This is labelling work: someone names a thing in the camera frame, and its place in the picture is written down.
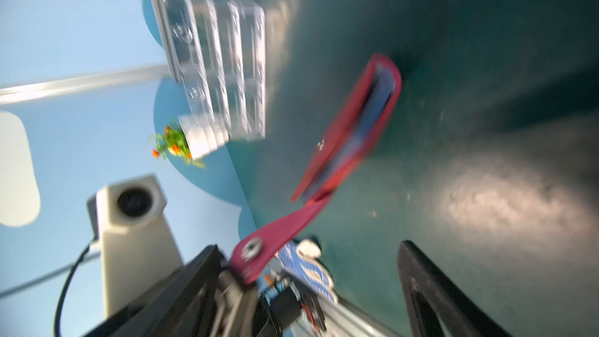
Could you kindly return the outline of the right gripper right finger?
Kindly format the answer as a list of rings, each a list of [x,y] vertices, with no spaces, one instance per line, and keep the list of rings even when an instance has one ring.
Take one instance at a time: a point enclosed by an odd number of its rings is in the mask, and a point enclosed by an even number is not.
[[[414,336],[508,336],[412,241],[401,243],[399,278]]]

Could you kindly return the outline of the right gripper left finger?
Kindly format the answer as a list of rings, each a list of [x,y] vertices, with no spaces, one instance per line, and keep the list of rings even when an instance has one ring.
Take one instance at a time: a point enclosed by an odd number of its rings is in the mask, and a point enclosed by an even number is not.
[[[251,336],[256,309],[256,285],[243,285],[210,245],[87,335]]]

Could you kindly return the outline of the red card holder wallet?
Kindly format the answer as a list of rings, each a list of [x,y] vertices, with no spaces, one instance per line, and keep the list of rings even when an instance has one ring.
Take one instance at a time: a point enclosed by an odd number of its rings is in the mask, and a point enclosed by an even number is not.
[[[291,199],[304,206],[260,228],[234,248],[229,268],[250,285],[268,262],[326,207],[344,180],[376,145],[402,93],[398,67],[373,55],[344,106],[318,143]]]

